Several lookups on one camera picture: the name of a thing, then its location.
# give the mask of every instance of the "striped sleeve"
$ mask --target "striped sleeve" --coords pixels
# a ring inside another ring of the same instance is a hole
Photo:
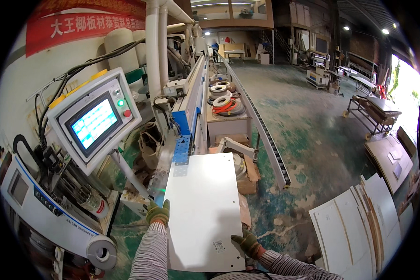
[[[315,280],[342,280],[337,274],[327,272],[318,266],[301,262],[289,255],[281,255],[267,250],[259,259],[260,264],[269,272],[286,276],[309,276]]]
[[[167,228],[152,223],[135,253],[129,280],[167,280],[167,265]]]

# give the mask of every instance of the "gloved hand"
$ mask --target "gloved hand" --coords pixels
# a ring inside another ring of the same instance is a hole
[[[168,227],[170,220],[170,201],[167,199],[163,203],[163,208],[160,208],[154,201],[150,201],[148,206],[148,213],[146,213],[146,221],[150,224],[159,222]]]
[[[252,259],[259,259],[266,251],[263,249],[263,246],[257,242],[255,235],[246,229],[243,229],[243,237],[231,235],[230,238],[240,244],[241,249]]]

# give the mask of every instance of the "person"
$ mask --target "person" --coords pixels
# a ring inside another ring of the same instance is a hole
[[[129,280],[167,280],[168,251],[167,227],[170,213],[170,201],[167,199],[160,208],[154,201],[150,202],[146,221],[150,224],[148,231],[141,239],[135,253]],[[342,277],[324,269],[281,255],[273,250],[266,250],[258,243],[253,233],[243,230],[243,236],[232,235],[244,253],[269,271],[269,273],[250,270],[246,272],[228,272],[212,280],[343,280]]]
[[[218,59],[219,45],[216,42],[216,39],[213,39],[213,45],[211,45],[210,48],[213,49],[213,61],[218,63],[219,62],[219,59]]]

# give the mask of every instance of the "green painted floor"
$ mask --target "green painted floor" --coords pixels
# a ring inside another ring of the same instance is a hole
[[[341,97],[307,84],[306,71],[298,67],[247,61],[233,68],[272,133],[292,180],[288,189],[277,187],[261,144],[258,167],[262,179],[258,192],[246,196],[251,230],[266,249],[306,260],[308,245],[319,246],[308,210],[357,185],[361,174],[367,179],[376,172],[365,155],[366,128],[353,116],[342,117],[355,94],[355,84],[344,78],[340,92],[345,97]],[[256,139],[253,131],[251,139]],[[131,134],[123,152],[129,165],[139,153],[138,135],[139,131]],[[372,141],[381,137],[375,136]],[[100,178],[116,190],[122,190],[126,182],[112,161]],[[396,205],[403,201],[408,187],[409,176],[394,195]],[[120,204],[111,232],[118,246],[118,261],[112,272],[106,272],[105,279],[128,278],[146,229],[144,221]],[[169,271],[169,277],[207,279],[203,273],[177,271]]]

